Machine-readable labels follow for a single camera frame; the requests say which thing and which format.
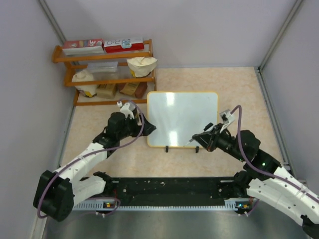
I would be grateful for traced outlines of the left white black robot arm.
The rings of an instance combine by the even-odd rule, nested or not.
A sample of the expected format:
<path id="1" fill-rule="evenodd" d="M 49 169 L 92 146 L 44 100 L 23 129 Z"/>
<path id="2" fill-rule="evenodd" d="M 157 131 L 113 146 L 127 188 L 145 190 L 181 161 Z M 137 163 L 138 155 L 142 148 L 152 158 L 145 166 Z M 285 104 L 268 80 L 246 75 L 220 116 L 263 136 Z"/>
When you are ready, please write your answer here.
<path id="1" fill-rule="evenodd" d="M 74 206 L 99 194 L 109 197 L 113 185 L 101 176 L 83 177 L 98 163 L 122 148 L 120 141 L 127 137 L 137 140 L 156 130 L 143 114 L 127 116 L 112 113 L 107 126 L 89 146 L 71 162 L 55 171 L 44 171 L 39 179 L 33 206 L 40 219 L 50 217 L 58 222 L 66 219 Z"/>

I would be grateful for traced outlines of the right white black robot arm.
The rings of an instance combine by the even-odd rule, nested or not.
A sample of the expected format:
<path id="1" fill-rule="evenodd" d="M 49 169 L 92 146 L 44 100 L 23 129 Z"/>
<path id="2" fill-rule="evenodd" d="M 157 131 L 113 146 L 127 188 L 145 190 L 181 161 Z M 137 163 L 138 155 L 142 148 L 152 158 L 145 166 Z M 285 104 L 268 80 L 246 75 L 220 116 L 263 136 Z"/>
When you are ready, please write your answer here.
<path id="1" fill-rule="evenodd" d="M 209 152 L 218 148 L 244 163 L 244 169 L 234 176 L 236 196 L 248 195 L 265 202 L 293 219 L 309 237 L 319 237 L 318 195 L 261 150 L 260 140 L 251 131 L 241 130 L 231 136 L 219 123 L 191 139 Z"/>

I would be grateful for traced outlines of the yellow framed whiteboard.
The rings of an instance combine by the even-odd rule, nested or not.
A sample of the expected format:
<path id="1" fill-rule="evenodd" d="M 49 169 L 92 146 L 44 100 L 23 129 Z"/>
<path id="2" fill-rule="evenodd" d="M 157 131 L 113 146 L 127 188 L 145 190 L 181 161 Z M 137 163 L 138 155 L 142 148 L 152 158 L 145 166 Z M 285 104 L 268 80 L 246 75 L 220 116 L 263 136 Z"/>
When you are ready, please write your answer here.
<path id="1" fill-rule="evenodd" d="M 148 136 L 150 147 L 201 148 L 194 134 L 211 122 L 218 123 L 219 95 L 216 92 L 160 92 L 147 95 L 147 119 L 156 126 Z"/>

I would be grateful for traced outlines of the white black marker pen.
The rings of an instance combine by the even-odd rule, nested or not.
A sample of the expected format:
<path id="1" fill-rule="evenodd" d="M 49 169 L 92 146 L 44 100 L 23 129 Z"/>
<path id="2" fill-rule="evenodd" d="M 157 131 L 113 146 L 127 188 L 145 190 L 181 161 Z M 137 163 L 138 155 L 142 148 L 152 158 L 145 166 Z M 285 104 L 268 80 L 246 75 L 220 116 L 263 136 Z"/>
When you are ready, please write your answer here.
<path id="1" fill-rule="evenodd" d="M 205 126 L 205 128 L 203 129 L 203 132 L 194 134 L 194 135 L 191 137 L 191 139 L 184 145 L 184 147 L 188 146 L 191 142 L 193 142 L 195 136 L 202 135 L 202 134 L 206 133 L 206 132 L 207 132 L 209 129 L 211 129 L 213 126 L 214 126 L 214 124 L 213 124 L 212 122 L 210 122 L 208 125 Z"/>

